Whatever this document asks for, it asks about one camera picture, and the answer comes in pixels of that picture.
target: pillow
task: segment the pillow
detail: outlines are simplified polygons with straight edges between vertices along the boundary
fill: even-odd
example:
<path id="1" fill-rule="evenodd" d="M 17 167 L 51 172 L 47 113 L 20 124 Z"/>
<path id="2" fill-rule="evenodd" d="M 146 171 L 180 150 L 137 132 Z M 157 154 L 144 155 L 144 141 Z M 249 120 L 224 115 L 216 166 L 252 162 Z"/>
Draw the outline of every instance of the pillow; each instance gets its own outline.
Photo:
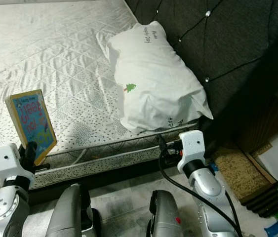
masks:
<path id="1" fill-rule="evenodd" d="M 110 38 L 106 54 L 120 85 L 120 121 L 131 132 L 173 128 L 202 115 L 213 119 L 202 85 L 157 21 Z"/>

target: book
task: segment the book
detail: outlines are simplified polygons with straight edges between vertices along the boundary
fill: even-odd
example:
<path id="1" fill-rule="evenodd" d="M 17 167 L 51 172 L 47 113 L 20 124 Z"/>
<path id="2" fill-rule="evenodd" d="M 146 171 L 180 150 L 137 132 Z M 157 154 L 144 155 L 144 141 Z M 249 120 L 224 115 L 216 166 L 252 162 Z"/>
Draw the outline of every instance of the book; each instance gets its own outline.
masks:
<path id="1" fill-rule="evenodd" d="M 57 142 L 42 91 L 10 95 L 5 103 L 22 146 L 26 148 L 31 141 L 37 143 L 35 164 L 41 164 Z"/>

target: red light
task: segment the red light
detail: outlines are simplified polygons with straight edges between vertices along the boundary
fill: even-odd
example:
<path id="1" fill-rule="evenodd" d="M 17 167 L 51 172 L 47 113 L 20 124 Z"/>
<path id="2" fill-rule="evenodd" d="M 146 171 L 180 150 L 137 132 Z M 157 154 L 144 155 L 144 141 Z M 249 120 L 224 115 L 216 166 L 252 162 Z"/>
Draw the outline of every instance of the red light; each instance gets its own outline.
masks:
<path id="1" fill-rule="evenodd" d="M 176 217 L 176 221 L 177 221 L 177 223 L 178 223 L 178 224 L 180 224 L 180 223 L 181 223 L 181 220 L 180 220 L 180 218 L 179 218 L 179 217 Z"/>

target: floor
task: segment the floor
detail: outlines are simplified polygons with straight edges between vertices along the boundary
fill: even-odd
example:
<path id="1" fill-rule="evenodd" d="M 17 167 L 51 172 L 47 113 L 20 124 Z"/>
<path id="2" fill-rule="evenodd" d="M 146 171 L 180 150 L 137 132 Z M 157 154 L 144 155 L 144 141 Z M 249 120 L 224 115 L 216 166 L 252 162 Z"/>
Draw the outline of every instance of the floor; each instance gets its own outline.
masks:
<path id="1" fill-rule="evenodd" d="M 175 167 L 167 169 L 166 172 L 175 181 L 188 187 L 185 175 L 179 174 Z M 217 172 L 217 177 L 223 181 L 219 172 Z M 182 220 L 184 236 L 202 236 L 196 221 L 197 206 L 192 197 L 163 179 L 159 172 L 90 191 L 92 207 L 97 208 L 102 217 L 102 236 L 145 236 L 146 226 L 151 217 L 149 213 L 150 198 L 152 191 L 156 189 L 170 191 L 175 197 Z M 264 228 L 271 226 L 275 219 L 259 218 L 258 215 L 241 206 L 230 190 L 229 193 L 237 210 L 244 236 L 267 236 Z M 56 200 L 32 207 L 31 215 L 24 225 L 23 237 L 45 236 L 55 205 Z"/>

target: dark gray tufted headboard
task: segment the dark gray tufted headboard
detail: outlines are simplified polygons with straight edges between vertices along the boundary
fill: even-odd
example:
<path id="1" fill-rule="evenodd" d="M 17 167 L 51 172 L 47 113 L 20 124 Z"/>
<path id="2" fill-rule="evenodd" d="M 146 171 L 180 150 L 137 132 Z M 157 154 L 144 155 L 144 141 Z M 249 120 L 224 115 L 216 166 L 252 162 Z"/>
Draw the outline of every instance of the dark gray tufted headboard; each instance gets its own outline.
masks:
<path id="1" fill-rule="evenodd" d="M 213 151 L 278 89 L 278 0 L 126 0 L 141 24 L 159 21 L 204 86 Z"/>

